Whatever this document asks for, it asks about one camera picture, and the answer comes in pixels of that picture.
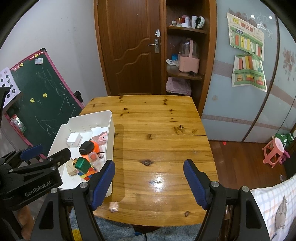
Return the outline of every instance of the paper sheet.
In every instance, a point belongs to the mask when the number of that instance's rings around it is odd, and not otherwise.
[[[227,13],[229,44],[264,60],[264,32]]]
[[[1,87],[10,87],[10,91],[7,94],[5,101],[4,101],[3,108],[5,108],[5,106],[7,106],[7,104],[10,101],[12,101],[13,98],[15,98],[20,93],[20,90],[19,90],[17,84],[15,83],[15,80],[12,77],[12,74],[11,74],[8,67],[6,67],[5,69],[3,69],[0,72],[0,86]]]
[[[261,91],[267,92],[262,61],[253,55],[235,56],[231,80],[232,87],[253,85]]]

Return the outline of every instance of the pink basket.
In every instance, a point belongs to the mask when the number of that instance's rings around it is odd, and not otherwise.
[[[183,57],[179,54],[179,70],[181,72],[190,72],[198,73],[198,68],[200,65],[199,58],[192,58],[193,52],[193,41],[190,40],[190,50],[189,57]]]

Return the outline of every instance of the door latch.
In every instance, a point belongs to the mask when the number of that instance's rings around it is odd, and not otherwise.
[[[158,30],[156,30],[156,34],[155,34],[155,35],[156,35],[156,37],[157,37],[157,38],[159,38],[159,37],[160,37],[160,31],[159,31],[159,29],[158,29]]]
[[[159,53],[159,46],[158,46],[158,39],[154,39],[154,44],[148,44],[147,46],[153,46],[155,47],[155,53]]]

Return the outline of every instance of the blue gripper pad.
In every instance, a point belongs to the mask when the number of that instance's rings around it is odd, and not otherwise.
[[[102,205],[103,200],[106,196],[106,193],[109,189],[109,186],[112,182],[112,179],[115,175],[115,163],[113,161],[111,161],[111,162],[106,162],[105,165],[102,167],[100,172],[102,172],[104,170],[105,171],[103,172],[103,175],[101,176],[100,180],[98,181],[97,186],[94,189],[93,201],[91,203],[92,211],[96,210],[97,207]]]
[[[42,145],[33,146],[27,150],[22,151],[22,154],[20,155],[20,159],[23,161],[29,161],[35,156],[40,155],[43,152]]]
[[[207,200],[206,200],[205,189],[201,184],[200,180],[198,179],[198,177],[196,176],[188,160],[186,160],[183,164],[183,171],[187,179],[187,182],[190,186],[190,189],[193,193],[196,203],[200,205],[204,210],[207,210],[209,208],[209,204],[207,203]]]

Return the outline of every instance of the door lock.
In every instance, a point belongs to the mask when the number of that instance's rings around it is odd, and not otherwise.
[[[158,46],[158,39],[154,39],[154,44],[148,44],[147,46],[153,46],[155,47],[155,53],[159,53],[159,46]]]

